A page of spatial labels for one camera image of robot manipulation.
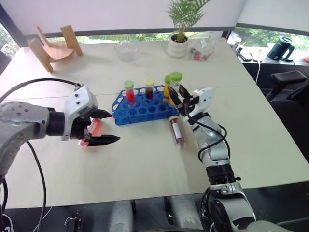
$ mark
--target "table surface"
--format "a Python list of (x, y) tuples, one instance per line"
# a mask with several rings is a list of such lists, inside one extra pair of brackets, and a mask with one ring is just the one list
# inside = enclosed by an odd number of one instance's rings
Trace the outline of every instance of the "table surface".
[[(207, 62), (174, 59), (165, 54), (167, 42), (138, 43), (140, 53), (135, 61), (119, 60), (114, 44), (82, 45), (84, 55), (72, 60), (52, 63), (49, 73), (29, 48), (21, 48), (1, 75), (0, 94), (11, 87), (36, 78), (61, 78), (85, 84), (96, 95), (115, 94), (122, 90), (126, 79), (133, 80), (136, 87), (144, 86), (146, 77), (153, 78), (156, 85), (164, 84), (164, 77), (173, 71), (183, 73), (182, 84), (187, 89), (201, 86), (225, 87), (254, 85), (226, 40), (220, 38), (214, 54)], [(26, 86), (7, 99), (64, 97), (72, 93), (70, 85), (58, 82), (40, 82)]]
[[(30, 51), (25, 52), (27, 49), (23, 49), (0, 77), (7, 80), (2, 81), (0, 89), (4, 92), (5, 88), (36, 77), (66, 76), (66, 79), (88, 85), (97, 95), (99, 107), (111, 112), (116, 93), (122, 89), (125, 79), (118, 76), (120, 73), (126, 73), (126, 78), (142, 86), (147, 73), (158, 82), (166, 73), (179, 70), (184, 73), (183, 83), (189, 89), (205, 85), (216, 87), (213, 104), (208, 112), (214, 121), (224, 125), (228, 131), (231, 164), (236, 176), (242, 178), (244, 189), (309, 179), (306, 160), (260, 89), (254, 85), (223, 40), (217, 43), (212, 59), (202, 63), (168, 58), (163, 49), (158, 59), (160, 53), (155, 48), (162, 44), (141, 43), (140, 47), (149, 48), (156, 59), (150, 53), (145, 53), (145, 59), (136, 61), (140, 65), (122, 63), (116, 57), (107, 59), (104, 54), (112, 52), (111, 45), (83, 46), (83, 57), (75, 57), (66, 64), (67, 67), (57, 64), (59, 71), (56, 69), (52, 74), (40, 70), (41, 64), (36, 62)], [(82, 65), (81, 60), (84, 60), (84, 67), (74, 71), (73, 66), (78, 66), (75, 62)], [(146, 63), (146, 60), (152, 60), (153, 63)], [(112, 71), (115, 73), (113, 77), (100, 74)], [(16, 73), (24, 75), (15, 80), (13, 77)], [(195, 75), (190, 76), (190, 79), (185, 78), (189, 74)], [(61, 83), (42, 82), (35, 88), (39, 91), (35, 92), (29, 86), (11, 98), (24, 99), (25, 102), (61, 111), (66, 99), (63, 96), (72, 93), (72, 86)], [(59, 137), (32, 141), (45, 175), (47, 205), (204, 192), (209, 183), (205, 168), (197, 159), (197, 145), (189, 126), (183, 125), (188, 147), (182, 150), (175, 146), (168, 126), (167, 120), (117, 126), (112, 118), (108, 118), (103, 122), (101, 133), (114, 134), (121, 139), (107, 146), (80, 148), (78, 141), (60, 141)], [(33, 155), (26, 145), (21, 147), (6, 178), (10, 192), (8, 208), (41, 207), (41, 179)]]

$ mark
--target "wooden object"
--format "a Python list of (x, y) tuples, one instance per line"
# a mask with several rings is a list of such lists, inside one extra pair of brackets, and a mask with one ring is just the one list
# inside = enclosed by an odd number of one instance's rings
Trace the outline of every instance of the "wooden object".
[(48, 72), (51, 73), (54, 70), (50, 63), (63, 61), (71, 57), (74, 51), (78, 56), (83, 55), (71, 25), (61, 27), (65, 41), (52, 43), (48, 42), (39, 26), (35, 25), (35, 29), (43, 46), (38, 39), (34, 38), (29, 43), (29, 47)]

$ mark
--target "black kettle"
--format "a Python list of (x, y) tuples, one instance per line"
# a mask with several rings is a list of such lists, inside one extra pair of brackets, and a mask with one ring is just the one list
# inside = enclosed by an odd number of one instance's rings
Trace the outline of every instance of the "black kettle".
[[(292, 45), (292, 43), (293, 43), (292, 39), (281, 36), (278, 42), (273, 46), (271, 51), (267, 54), (267, 56), (273, 60), (287, 60), (295, 48)], [(289, 50), (289, 53), (286, 55), (286, 57), (283, 57), (283, 55), (287, 50)]]

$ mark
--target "blue test tube rack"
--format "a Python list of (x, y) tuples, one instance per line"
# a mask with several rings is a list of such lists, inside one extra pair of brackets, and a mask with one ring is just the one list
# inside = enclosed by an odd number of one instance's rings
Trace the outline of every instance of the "blue test tube rack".
[(122, 90), (112, 104), (112, 116), (116, 125), (153, 121), (179, 115), (178, 111), (169, 107), (164, 97), (164, 86), (154, 86), (152, 99), (147, 99), (145, 88), (134, 89), (134, 101), (128, 101), (126, 91)]

